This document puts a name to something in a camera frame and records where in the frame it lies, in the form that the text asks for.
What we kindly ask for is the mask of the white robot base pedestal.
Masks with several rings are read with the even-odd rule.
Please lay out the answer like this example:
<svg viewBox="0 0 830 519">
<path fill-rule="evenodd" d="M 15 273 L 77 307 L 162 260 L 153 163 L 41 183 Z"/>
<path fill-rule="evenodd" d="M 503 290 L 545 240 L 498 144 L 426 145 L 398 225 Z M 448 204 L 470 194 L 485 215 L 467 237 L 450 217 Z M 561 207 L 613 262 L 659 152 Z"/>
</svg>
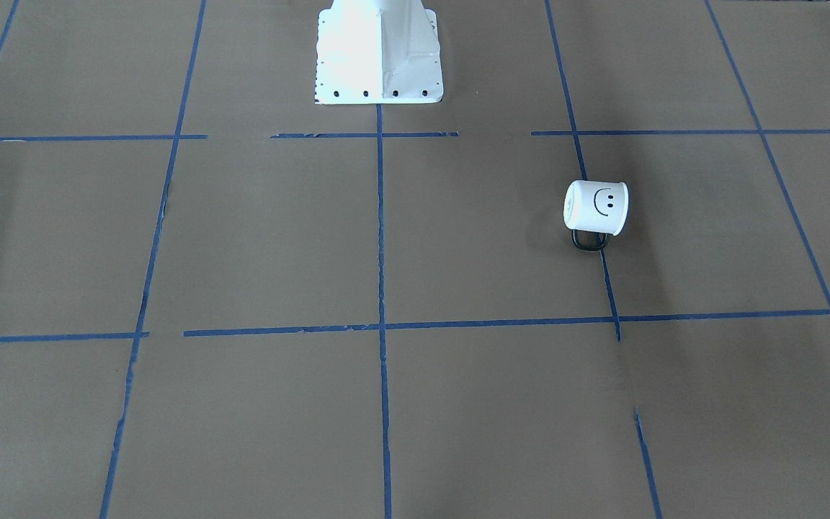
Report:
<svg viewBox="0 0 830 519">
<path fill-rule="evenodd" d="M 421 1 L 334 1 L 318 13 L 317 30 L 317 105 L 444 98 L 438 18 Z"/>
</svg>

